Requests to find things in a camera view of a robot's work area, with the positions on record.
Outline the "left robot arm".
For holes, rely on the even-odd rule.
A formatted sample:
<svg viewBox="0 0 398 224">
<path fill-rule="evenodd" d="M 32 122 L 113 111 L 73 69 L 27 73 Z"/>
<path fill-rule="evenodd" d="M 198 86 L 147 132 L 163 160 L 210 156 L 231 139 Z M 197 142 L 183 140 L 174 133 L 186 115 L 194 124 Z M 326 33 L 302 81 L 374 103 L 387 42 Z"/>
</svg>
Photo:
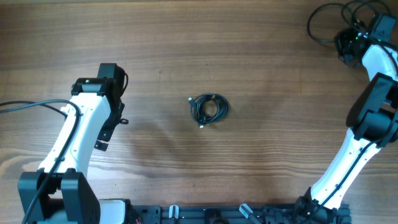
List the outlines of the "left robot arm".
<svg viewBox="0 0 398 224">
<path fill-rule="evenodd" d="M 35 172 L 23 172 L 18 191 L 23 223 L 99 223 L 100 201 L 86 175 L 94 149 L 106 150 L 121 122 L 128 83 L 116 63 L 101 63 L 96 78 L 79 78 L 63 107 L 65 123 Z"/>
</svg>

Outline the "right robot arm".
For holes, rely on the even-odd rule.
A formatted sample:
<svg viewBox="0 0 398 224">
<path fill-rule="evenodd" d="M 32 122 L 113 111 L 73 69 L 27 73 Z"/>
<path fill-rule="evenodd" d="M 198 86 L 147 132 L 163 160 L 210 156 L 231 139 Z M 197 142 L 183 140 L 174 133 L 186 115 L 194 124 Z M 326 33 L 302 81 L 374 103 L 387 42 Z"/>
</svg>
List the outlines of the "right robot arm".
<svg viewBox="0 0 398 224">
<path fill-rule="evenodd" d="M 368 73 L 369 84 L 350 109 L 345 140 L 323 176 L 292 212 L 294 223 L 340 223 L 343 197 L 368 161 L 387 144 L 397 141 L 397 51 L 388 45 L 397 22 L 390 14 L 376 14 L 366 31 L 346 29 L 336 37 L 340 55 L 346 50 Z"/>
</svg>

